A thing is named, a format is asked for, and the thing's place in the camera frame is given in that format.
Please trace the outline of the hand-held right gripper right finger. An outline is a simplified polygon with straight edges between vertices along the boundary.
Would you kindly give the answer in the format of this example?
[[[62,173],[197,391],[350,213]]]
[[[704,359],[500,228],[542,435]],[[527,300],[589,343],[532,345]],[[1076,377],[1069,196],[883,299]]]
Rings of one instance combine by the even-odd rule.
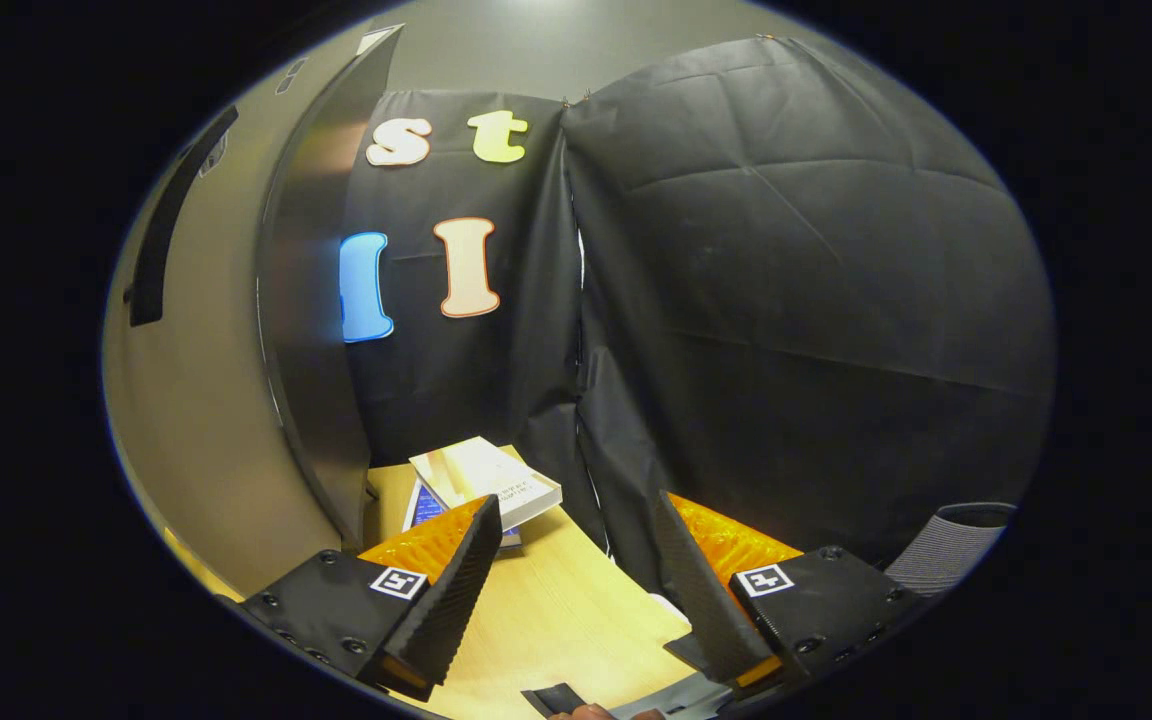
[[[653,507],[660,561],[691,630],[681,660],[732,691],[797,691],[867,655],[923,597],[831,544],[801,551],[684,497]]]

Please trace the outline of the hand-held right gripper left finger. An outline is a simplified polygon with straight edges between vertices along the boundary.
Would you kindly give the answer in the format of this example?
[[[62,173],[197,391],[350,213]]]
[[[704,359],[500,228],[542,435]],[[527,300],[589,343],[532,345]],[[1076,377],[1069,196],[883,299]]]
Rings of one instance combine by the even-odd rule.
[[[338,675],[426,702],[447,679],[502,536],[498,498],[475,498],[361,556],[316,552],[234,612]]]

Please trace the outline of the grey shoe cabinet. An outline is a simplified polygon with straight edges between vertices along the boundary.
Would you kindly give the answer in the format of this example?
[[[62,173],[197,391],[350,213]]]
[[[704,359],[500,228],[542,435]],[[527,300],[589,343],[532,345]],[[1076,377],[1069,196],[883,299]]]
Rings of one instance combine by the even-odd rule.
[[[376,29],[311,94],[270,181],[256,243],[262,361],[291,457],[348,551],[366,547],[370,448],[338,290],[353,169],[402,26]]]

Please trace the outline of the grey cabinet door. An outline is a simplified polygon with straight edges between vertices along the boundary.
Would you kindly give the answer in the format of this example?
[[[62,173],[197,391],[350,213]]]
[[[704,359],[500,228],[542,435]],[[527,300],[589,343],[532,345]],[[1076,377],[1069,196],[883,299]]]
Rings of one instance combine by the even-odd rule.
[[[338,529],[303,478],[270,391],[257,240],[294,128],[387,32],[353,26],[279,65],[169,152],[119,253],[103,319],[103,396],[132,497],[210,594],[243,600]]]

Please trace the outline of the blue book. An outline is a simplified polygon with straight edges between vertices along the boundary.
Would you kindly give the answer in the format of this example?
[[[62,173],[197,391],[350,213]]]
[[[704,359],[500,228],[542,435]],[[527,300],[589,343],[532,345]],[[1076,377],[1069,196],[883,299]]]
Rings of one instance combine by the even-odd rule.
[[[407,530],[419,526],[425,521],[439,518],[444,511],[445,507],[435,498],[434,493],[420,479],[417,479],[414,483],[410,500],[406,505],[401,532],[407,532]],[[518,526],[505,530],[502,541],[500,541],[500,550],[517,550],[522,546],[524,546],[524,541],[522,541],[521,529]]]

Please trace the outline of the white book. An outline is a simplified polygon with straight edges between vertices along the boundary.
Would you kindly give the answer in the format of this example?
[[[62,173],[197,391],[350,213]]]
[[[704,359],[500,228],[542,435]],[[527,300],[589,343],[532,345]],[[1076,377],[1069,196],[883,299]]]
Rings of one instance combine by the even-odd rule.
[[[497,497],[505,532],[562,502],[556,482],[483,437],[412,456],[410,464],[444,509],[456,509],[484,495]]]

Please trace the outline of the grey ribbed object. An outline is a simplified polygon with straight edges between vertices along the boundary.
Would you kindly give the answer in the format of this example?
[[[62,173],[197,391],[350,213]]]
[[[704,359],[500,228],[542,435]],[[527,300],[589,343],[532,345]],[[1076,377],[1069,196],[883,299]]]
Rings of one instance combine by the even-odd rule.
[[[1016,510],[1005,502],[946,505],[884,574],[924,598],[952,591],[996,546]]]

